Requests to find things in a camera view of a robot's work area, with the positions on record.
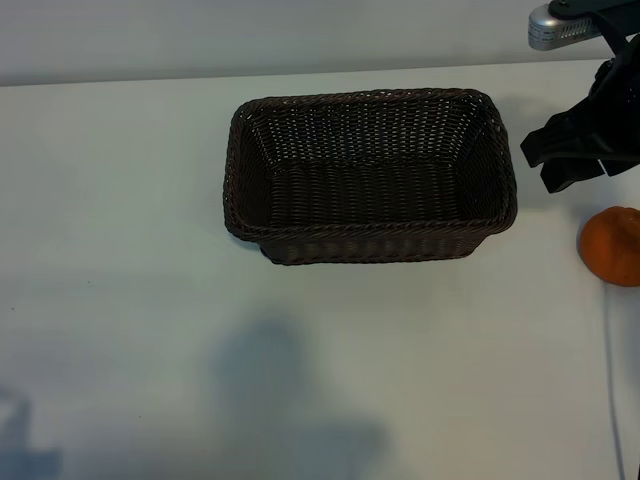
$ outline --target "orange fruit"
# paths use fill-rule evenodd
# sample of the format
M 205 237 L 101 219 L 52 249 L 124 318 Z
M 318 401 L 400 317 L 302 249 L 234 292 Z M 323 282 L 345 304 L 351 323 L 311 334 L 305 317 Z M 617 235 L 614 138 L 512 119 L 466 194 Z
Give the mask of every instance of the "orange fruit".
M 640 211 L 611 207 L 591 217 L 580 234 L 580 256 L 605 282 L 640 286 Z

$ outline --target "wicker basket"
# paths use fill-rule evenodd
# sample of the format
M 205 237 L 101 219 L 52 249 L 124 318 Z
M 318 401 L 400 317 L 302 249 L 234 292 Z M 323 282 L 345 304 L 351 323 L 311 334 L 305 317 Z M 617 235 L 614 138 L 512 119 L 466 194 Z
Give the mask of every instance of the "wicker basket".
M 224 212 L 278 264 L 465 257 L 515 219 L 507 133 L 475 90 L 253 100 L 231 122 Z

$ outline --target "robotic arm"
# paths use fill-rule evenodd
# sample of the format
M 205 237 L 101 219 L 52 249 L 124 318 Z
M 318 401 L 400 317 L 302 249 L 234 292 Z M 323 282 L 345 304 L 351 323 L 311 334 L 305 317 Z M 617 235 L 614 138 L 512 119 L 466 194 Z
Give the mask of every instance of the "robotic arm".
M 549 193 L 640 164 L 640 0 L 553 0 L 529 17 L 529 45 L 552 50 L 602 35 L 615 57 L 599 68 L 589 95 L 531 132 L 521 148 L 543 164 Z

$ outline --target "dark brown wicker basket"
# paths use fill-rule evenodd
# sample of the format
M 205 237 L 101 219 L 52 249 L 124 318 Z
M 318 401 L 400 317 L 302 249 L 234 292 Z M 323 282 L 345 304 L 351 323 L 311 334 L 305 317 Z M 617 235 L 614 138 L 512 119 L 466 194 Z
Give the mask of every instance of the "dark brown wicker basket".
M 460 258 L 517 212 L 507 133 L 475 90 L 253 100 L 227 155 L 227 228 L 279 264 Z

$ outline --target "woven texture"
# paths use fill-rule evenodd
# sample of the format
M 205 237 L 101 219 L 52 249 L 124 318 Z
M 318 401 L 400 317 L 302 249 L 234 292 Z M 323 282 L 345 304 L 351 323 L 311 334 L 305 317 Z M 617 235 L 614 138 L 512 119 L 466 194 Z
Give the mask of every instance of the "woven texture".
M 228 230 L 286 265 L 460 258 L 517 211 L 500 115 L 460 89 L 248 102 L 223 200 Z

